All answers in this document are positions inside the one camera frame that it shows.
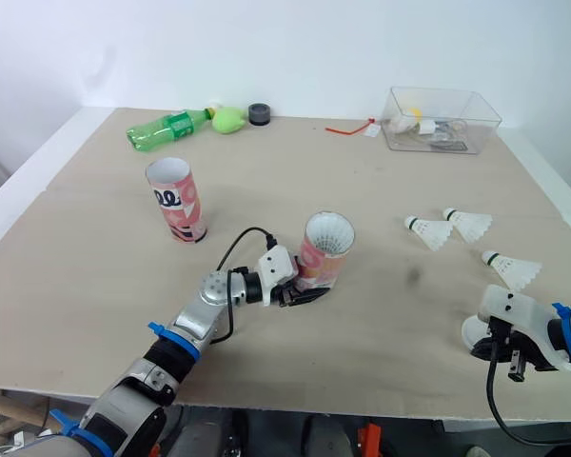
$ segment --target white wall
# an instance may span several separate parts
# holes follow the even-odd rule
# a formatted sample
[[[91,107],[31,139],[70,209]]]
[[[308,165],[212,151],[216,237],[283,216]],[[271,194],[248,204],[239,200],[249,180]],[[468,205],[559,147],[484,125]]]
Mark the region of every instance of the white wall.
[[[393,85],[479,91],[571,185],[571,0],[0,0],[10,170],[81,104],[365,118]]]

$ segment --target white tag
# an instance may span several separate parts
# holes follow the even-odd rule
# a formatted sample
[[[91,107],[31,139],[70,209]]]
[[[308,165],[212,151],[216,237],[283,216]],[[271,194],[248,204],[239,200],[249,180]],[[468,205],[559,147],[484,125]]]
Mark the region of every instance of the white tag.
[[[154,196],[161,208],[164,209],[182,209],[182,199],[180,198],[180,193],[176,189],[157,189],[152,188],[154,191]]]
[[[381,126],[378,124],[370,124],[366,130],[364,130],[364,136],[370,136],[374,138],[381,131]]]

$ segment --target black wire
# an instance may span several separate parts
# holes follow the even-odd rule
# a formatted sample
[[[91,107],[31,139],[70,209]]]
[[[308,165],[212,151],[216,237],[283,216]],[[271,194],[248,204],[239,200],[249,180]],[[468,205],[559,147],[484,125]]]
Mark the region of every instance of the black wire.
[[[232,270],[230,269],[229,271],[226,272],[226,302],[227,302],[227,306],[228,306],[228,332],[226,333],[226,335],[221,336],[220,338],[215,338],[213,340],[211,340],[211,345],[215,345],[216,343],[222,343],[223,341],[226,341],[228,338],[230,338],[230,335],[232,335],[232,332],[234,330],[234,318],[233,318],[233,312],[232,312],[232,298],[230,297],[230,276],[232,275]]]
[[[220,270],[222,268],[222,265],[225,264],[226,259],[228,258],[228,256],[230,255],[230,253],[232,252],[233,249],[235,249],[235,246],[237,246],[237,243],[239,243],[241,241],[241,239],[246,236],[248,233],[250,233],[251,231],[260,231],[261,233],[263,233],[265,236],[272,236],[268,231],[266,231],[263,228],[260,227],[250,227],[250,228],[246,228],[244,231],[242,231],[239,236],[237,238],[235,238],[235,241],[232,242],[232,245],[230,245],[230,248],[228,248],[228,250],[226,251],[226,254],[224,255],[224,257],[222,258],[222,260],[220,261],[220,264],[218,264],[218,267],[216,268],[217,270]]]
[[[251,231],[261,232],[266,237],[267,243],[268,243],[269,238],[272,238],[274,241],[273,235],[271,235],[268,231],[266,231],[262,227],[246,228],[244,231],[239,233],[239,236],[237,238],[235,238],[235,241],[232,242],[232,244],[230,245],[230,248],[228,248],[225,255],[222,257],[222,260],[218,264],[218,267],[216,268],[217,271],[220,271],[220,269],[222,269],[222,266],[225,264],[226,259],[228,258],[228,256],[232,252],[232,250],[235,249],[235,246],[237,246],[237,244],[241,241],[241,239],[244,236],[246,236],[248,233],[250,233]],[[213,340],[211,340],[212,345],[215,345],[216,343],[222,343],[223,341],[227,340],[228,338],[230,338],[230,335],[232,335],[232,333],[234,331],[235,326],[234,326],[234,318],[233,318],[233,311],[232,311],[232,298],[230,297],[230,274],[231,273],[232,273],[232,271],[229,270],[228,273],[226,274],[226,299],[228,302],[228,332],[224,336],[221,336],[219,338],[214,338]]]
[[[42,420],[42,426],[40,426],[40,430],[38,433],[41,433],[47,427],[47,420],[49,419],[49,411],[50,411],[50,397],[47,397],[47,406],[45,407],[45,416]]]
[[[491,408],[491,412],[497,421],[499,427],[503,432],[509,436],[514,441],[517,441],[523,445],[528,446],[571,446],[571,438],[564,440],[546,440],[546,441],[536,441],[530,440],[528,438],[523,438],[520,435],[514,433],[505,424],[501,415],[497,411],[497,406],[495,405],[495,397],[493,396],[493,385],[495,383],[495,371],[497,369],[497,359],[499,357],[499,347],[498,341],[493,341],[491,348],[491,363],[488,367],[488,374],[486,375],[486,399],[488,400],[488,406]]]

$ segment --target transparent storage bin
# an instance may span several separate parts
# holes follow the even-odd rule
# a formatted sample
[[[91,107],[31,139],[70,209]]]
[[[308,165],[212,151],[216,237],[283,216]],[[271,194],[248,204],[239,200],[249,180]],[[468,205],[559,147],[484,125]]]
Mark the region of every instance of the transparent storage bin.
[[[391,88],[381,125],[394,150],[478,154],[501,121],[477,92]]]

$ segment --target floor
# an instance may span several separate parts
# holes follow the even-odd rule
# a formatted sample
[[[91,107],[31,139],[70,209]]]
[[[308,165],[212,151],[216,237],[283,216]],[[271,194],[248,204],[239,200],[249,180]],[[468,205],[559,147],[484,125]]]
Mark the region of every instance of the floor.
[[[37,396],[23,392],[10,392],[10,396],[30,405],[43,405]],[[58,408],[71,419],[80,419],[87,409],[81,405],[64,399],[51,398],[51,409]],[[226,409],[208,407],[186,407],[181,424],[193,422],[190,418],[214,417],[217,413],[230,414]],[[249,455],[248,457],[298,457],[301,456],[301,439],[303,425],[309,416],[301,412],[247,410],[249,421]],[[172,430],[180,417],[180,407],[171,407],[167,411],[168,422],[165,434]],[[466,432],[447,433],[441,421],[372,418],[360,416],[329,416],[338,422],[349,438],[356,443],[357,429],[364,427],[368,421],[382,428],[384,457],[463,457],[472,446],[480,446],[491,456],[541,457],[550,449],[545,447],[527,447],[513,442],[500,429],[482,429]],[[38,427],[30,427],[37,432]],[[571,436],[571,424],[543,424],[517,427],[516,431],[524,436],[536,439]],[[189,453],[169,454],[169,457],[197,457]]]
[[[306,414],[280,411],[250,411],[250,457],[300,456],[300,441]],[[332,416],[354,439],[355,430],[367,420],[354,416]],[[381,426],[383,438],[398,457],[429,456],[463,457],[472,446],[481,446],[492,456],[540,457],[549,449],[527,447],[513,442],[500,429],[445,433],[440,421],[413,419],[373,419]],[[525,436],[537,439],[568,436],[571,426],[546,424],[517,427]]]

